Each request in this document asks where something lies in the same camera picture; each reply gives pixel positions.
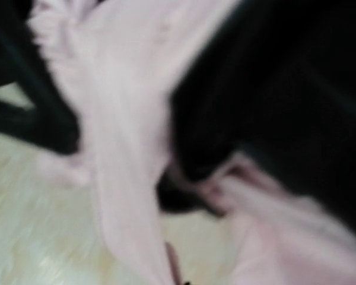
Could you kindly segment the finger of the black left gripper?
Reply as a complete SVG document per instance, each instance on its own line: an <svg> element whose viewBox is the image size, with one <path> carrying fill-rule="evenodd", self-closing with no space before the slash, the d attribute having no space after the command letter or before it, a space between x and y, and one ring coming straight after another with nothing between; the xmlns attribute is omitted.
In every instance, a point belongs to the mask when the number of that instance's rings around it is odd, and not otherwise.
<svg viewBox="0 0 356 285"><path fill-rule="evenodd" d="M0 87L17 83L26 109L0 100L0 133L58 154L78 151L78 118L52 81L26 18L31 1L0 1Z"/></svg>

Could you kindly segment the pink folding umbrella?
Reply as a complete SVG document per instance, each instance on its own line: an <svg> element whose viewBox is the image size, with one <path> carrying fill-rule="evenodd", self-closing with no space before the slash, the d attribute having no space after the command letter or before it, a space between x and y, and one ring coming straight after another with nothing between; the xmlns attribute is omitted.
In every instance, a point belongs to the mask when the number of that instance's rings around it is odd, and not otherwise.
<svg viewBox="0 0 356 285"><path fill-rule="evenodd" d="M82 125L81 150L42 175L89 185L109 251L147 284L179 284L154 187L170 157L168 95L235 1L35 1L29 21ZM308 198L239 178L228 284L356 284L356 238Z"/></svg>

